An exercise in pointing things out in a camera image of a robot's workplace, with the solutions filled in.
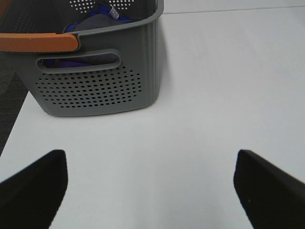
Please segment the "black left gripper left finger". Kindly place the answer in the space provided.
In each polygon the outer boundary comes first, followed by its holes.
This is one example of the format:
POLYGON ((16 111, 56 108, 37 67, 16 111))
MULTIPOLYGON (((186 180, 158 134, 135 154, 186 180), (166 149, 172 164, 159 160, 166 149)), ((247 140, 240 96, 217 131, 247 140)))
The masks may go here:
POLYGON ((0 227, 50 228, 67 187, 65 151, 52 150, 0 183, 0 227))

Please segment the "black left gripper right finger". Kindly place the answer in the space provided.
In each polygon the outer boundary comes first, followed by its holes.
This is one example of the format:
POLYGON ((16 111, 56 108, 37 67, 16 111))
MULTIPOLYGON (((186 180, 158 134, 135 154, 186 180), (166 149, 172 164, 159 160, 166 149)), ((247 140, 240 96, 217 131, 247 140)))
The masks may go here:
POLYGON ((233 184, 254 229, 305 227, 305 184, 255 152, 238 152, 233 184))

